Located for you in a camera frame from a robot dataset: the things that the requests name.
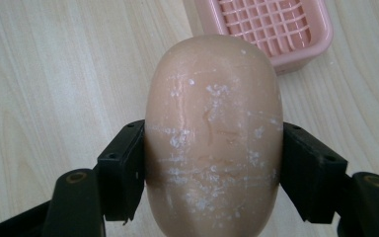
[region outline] beige soap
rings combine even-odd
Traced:
[[[150,88],[147,194],[167,236],[258,236],[273,209],[282,108],[266,56],[241,39],[173,46]]]

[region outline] pink soap dish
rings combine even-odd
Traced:
[[[277,74],[294,71],[324,52],[333,37],[324,0],[185,0],[202,32],[249,41],[269,57]]]

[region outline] light wood surface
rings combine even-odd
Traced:
[[[332,46],[280,76],[284,120],[379,174],[379,1],[327,0]],[[191,37],[180,0],[0,1],[0,222],[50,199],[54,182],[143,119],[162,54]],[[262,236],[336,236],[303,223],[283,190]],[[108,236],[163,236],[146,194]]]

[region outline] oval soap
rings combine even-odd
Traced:
[[[162,57],[145,122],[146,187],[167,236],[257,236],[275,201],[282,108],[260,50],[186,39]]]

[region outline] white residue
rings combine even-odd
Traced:
[[[171,92],[171,97],[178,97],[180,95],[180,92],[178,90],[173,90]]]
[[[255,167],[260,163],[260,157],[261,153],[258,151],[249,150],[248,151],[248,158],[249,162],[253,164]]]
[[[265,128],[263,126],[261,126],[260,128],[255,129],[255,131],[254,131],[255,137],[257,139],[261,139],[263,137],[264,131],[265,131]]]
[[[186,144],[187,136],[189,134],[190,131],[186,129],[182,129],[178,133],[175,132],[174,135],[171,137],[169,143],[175,148],[180,148]]]
[[[229,95],[229,88],[226,85],[214,84],[213,86],[208,85],[205,88],[211,95],[211,99],[206,107],[209,111],[208,121],[213,121],[216,118],[221,118],[223,109],[221,108],[224,100]]]

